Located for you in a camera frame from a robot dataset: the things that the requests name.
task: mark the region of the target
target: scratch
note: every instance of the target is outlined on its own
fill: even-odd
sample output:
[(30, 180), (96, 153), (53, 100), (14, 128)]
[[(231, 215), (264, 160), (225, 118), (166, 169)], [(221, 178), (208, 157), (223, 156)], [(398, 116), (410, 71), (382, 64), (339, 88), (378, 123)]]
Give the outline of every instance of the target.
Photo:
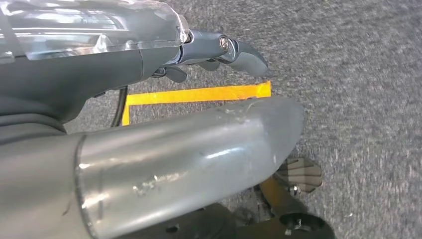
[(67, 206), (66, 206), (66, 210), (62, 213), (62, 216), (66, 215), (69, 212), (71, 204), (72, 203), (69, 200), (69, 202), (67, 203)]

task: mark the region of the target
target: bolt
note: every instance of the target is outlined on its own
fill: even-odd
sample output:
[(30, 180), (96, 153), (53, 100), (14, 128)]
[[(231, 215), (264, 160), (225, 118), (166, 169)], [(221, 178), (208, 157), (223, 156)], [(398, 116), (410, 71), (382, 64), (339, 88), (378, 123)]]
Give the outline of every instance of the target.
[(229, 44), (228, 38), (226, 36), (220, 37), (220, 47), (223, 49), (223, 51), (228, 51), (230, 44)]
[(296, 196), (301, 193), (301, 188), (297, 185), (293, 185), (289, 188), (290, 195)]

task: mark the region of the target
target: transparent windshield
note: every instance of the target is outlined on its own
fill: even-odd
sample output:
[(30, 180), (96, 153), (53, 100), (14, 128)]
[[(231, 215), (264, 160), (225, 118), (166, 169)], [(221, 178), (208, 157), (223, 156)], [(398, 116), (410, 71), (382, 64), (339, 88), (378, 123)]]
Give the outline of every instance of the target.
[[(0, 7), (0, 59), (175, 47), (189, 33), (181, 15), (154, 0), (0, 0)], [(21, 49), (5, 50), (10, 39)]]

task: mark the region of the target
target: black cable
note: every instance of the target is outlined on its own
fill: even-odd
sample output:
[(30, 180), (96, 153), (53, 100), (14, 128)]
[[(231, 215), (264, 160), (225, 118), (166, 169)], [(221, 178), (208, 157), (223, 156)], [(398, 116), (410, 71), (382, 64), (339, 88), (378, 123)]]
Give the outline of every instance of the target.
[(123, 87), (119, 91), (119, 99), (117, 103), (116, 113), (114, 114), (113, 122), (111, 127), (117, 127), (120, 125), (121, 119), (123, 117), (124, 105), (126, 104), (127, 98), (127, 86)]

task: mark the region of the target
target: yellow floor marking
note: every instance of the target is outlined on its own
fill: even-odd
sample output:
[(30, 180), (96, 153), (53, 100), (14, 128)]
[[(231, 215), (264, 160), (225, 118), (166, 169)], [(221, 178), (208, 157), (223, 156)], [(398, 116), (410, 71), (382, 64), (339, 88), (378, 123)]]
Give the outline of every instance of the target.
[(245, 100), (250, 97), (271, 96), (271, 82), (249, 86), (223, 86), (181, 91), (164, 91), (128, 95), (122, 125), (129, 125), (129, 107), (151, 104), (188, 103), (204, 101)]

